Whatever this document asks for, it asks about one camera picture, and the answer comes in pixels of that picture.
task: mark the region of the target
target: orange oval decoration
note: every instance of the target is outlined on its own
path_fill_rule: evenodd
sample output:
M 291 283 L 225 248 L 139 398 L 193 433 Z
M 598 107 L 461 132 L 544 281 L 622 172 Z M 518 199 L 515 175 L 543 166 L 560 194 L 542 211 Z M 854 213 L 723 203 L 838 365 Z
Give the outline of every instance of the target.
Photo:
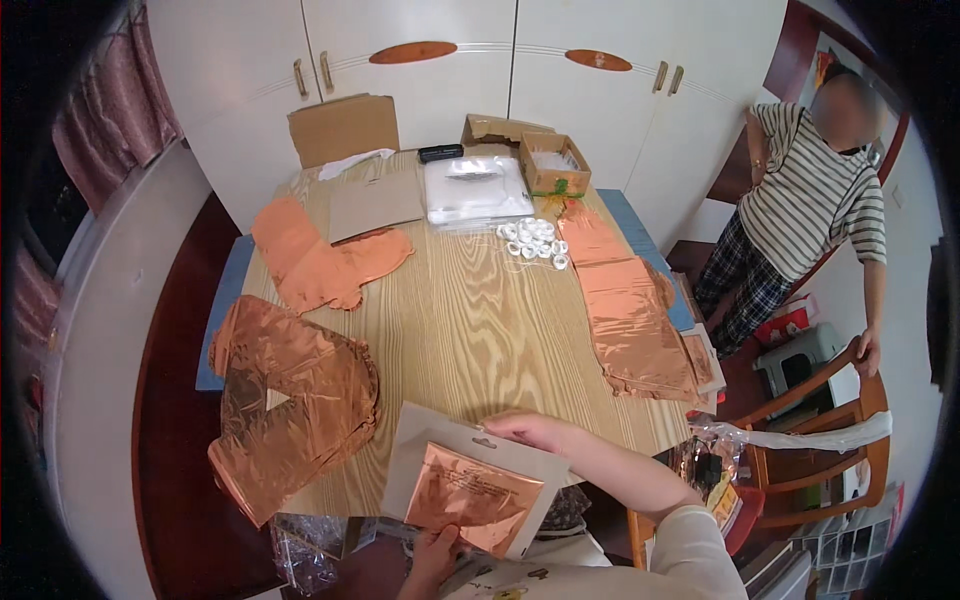
M 583 66 L 605 71 L 629 71 L 634 67 L 616 54 L 607 54 L 599 50 L 567 50 L 564 54 L 570 60 Z
M 373 64 L 399 64 L 438 59 L 457 51 L 457 44 L 448 41 L 412 41 L 384 48 L 370 57 Z

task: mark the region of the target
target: light switch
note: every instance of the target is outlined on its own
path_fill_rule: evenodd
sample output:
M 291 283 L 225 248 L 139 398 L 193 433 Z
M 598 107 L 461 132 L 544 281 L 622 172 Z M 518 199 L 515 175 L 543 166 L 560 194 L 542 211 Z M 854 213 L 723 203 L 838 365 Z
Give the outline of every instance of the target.
M 903 208 L 903 193 L 900 191 L 899 185 L 894 186 L 894 191 L 890 192 L 890 197 L 894 199 L 897 208 Z

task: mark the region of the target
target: wooden table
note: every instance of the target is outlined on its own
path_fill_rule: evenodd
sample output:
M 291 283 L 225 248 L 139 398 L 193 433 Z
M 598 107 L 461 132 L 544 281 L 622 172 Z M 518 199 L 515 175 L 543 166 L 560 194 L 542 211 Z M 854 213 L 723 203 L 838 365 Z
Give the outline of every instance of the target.
M 416 152 L 361 163 L 330 181 L 316 181 L 317 169 L 307 169 L 292 185 L 281 185 L 276 197 L 298 198 L 325 234 L 338 184 L 405 169 L 421 172 Z M 616 228 L 595 190 L 584 202 Z M 365 285 L 359 309 L 322 307 L 304 315 L 370 344 L 380 374 L 380 423 L 367 445 L 303 488 L 284 512 L 378 515 L 404 400 L 470 422 L 507 408 L 530 408 L 649 455 L 689 437 L 685 404 L 612 395 L 593 354 L 572 269 L 558 272 L 546 261 L 525 269 L 508 264 L 518 259 L 499 252 L 502 241 L 492 233 L 435 233 L 426 221 L 397 227 L 410 236 L 416 253 Z M 253 253 L 243 293 L 282 305 L 259 252 Z M 271 407 L 281 401 L 268 397 Z

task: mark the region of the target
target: striped sleeve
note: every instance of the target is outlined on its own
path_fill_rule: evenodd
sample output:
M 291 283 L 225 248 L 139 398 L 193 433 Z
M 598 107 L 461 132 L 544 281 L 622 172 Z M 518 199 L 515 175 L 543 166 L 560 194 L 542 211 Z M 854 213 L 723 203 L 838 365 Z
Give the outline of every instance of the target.
M 883 192 L 872 173 L 844 217 L 844 232 L 850 237 L 860 262 L 887 262 L 886 231 L 883 226 Z
M 788 102 L 750 107 L 750 112 L 763 126 L 763 133 L 770 139 L 770 155 L 778 165 L 797 133 L 801 110 L 799 105 Z

